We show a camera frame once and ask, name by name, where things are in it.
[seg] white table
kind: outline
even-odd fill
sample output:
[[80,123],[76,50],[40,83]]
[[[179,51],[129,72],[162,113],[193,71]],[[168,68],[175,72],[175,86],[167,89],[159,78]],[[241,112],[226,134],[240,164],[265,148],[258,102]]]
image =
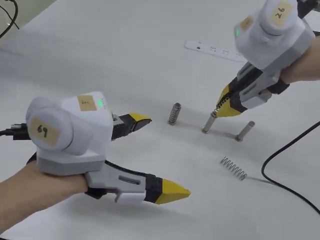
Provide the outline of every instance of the white table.
[[[191,196],[165,205],[113,203],[77,195],[3,234],[11,240],[316,239],[320,217],[278,187],[238,181],[227,155],[250,177],[264,160],[320,119],[320,82],[296,83],[268,104],[201,126],[241,64],[184,49],[200,40],[235,50],[233,26],[263,0],[59,0],[0,49],[3,129],[24,121],[30,101],[103,91],[114,113],[152,117],[147,127],[112,143],[110,161],[173,180]],[[175,126],[167,117],[175,102]],[[243,142],[233,135],[256,126]],[[31,142],[0,138],[0,180],[24,166]],[[320,206],[319,130],[285,151],[267,173]]]

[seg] power strip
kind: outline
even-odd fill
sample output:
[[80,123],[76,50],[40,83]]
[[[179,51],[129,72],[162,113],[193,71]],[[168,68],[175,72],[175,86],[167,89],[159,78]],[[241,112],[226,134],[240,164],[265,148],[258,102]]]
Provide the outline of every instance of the power strip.
[[229,51],[229,50],[212,46],[209,44],[203,44],[202,42],[199,42],[199,41],[191,41],[191,40],[186,41],[184,44],[184,47],[186,49],[195,50],[197,52],[213,55],[222,59],[228,59],[238,63],[247,62],[247,60],[238,52]]

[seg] green led light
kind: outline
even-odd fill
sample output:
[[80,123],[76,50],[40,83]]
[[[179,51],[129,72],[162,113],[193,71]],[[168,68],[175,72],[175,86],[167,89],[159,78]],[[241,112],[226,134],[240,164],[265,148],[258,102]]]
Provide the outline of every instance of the green led light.
[[99,105],[99,107],[103,107],[104,106],[104,103],[102,102],[102,100],[98,101],[98,105]]

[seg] wrist strap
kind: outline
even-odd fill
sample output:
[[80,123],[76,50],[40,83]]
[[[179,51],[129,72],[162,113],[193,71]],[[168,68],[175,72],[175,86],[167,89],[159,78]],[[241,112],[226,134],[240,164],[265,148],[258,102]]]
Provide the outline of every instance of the wrist strap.
[[290,86],[290,84],[286,84],[284,81],[282,81],[281,78],[279,78],[279,80],[278,80],[278,82],[276,84],[267,87],[267,89],[272,94],[281,94],[289,86]]
[[[37,153],[33,154],[30,159],[28,160],[28,162],[26,163],[27,165],[33,161],[37,160]],[[100,199],[102,198],[104,195],[106,195],[108,193],[107,189],[104,188],[88,188],[88,191],[85,192],[86,195],[94,198],[94,199]]]

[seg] metal spring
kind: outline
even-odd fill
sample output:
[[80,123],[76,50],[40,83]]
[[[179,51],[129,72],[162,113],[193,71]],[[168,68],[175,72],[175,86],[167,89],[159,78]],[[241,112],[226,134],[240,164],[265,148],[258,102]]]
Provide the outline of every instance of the metal spring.
[[222,105],[223,105],[226,101],[228,101],[229,99],[230,99],[229,97],[226,97],[225,99],[223,99],[223,100],[220,102],[220,104],[216,106],[215,110],[213,110],[212,114],[213,114],[213,115],[217,115],[219,109],[220,109],[220,108],[222,107]]
[[169,116],[169,120],[168,120],[168,124],[169,125],[174,125],[176,124],[177,118],[179,116],[181,110],[181,104],[176,102],[171,110],[170,116]]
[[225,166],[226,169],[230,170],[231,173],[233,173],[233,175],[239,178],[240,181],[244,180],[247,177],[245,171],[239,168],[236,164],[234,164],[233,161],[229,160],[229,158],[227,158],[226,156],[221,159],[220,163],[223,164],[223,166]]

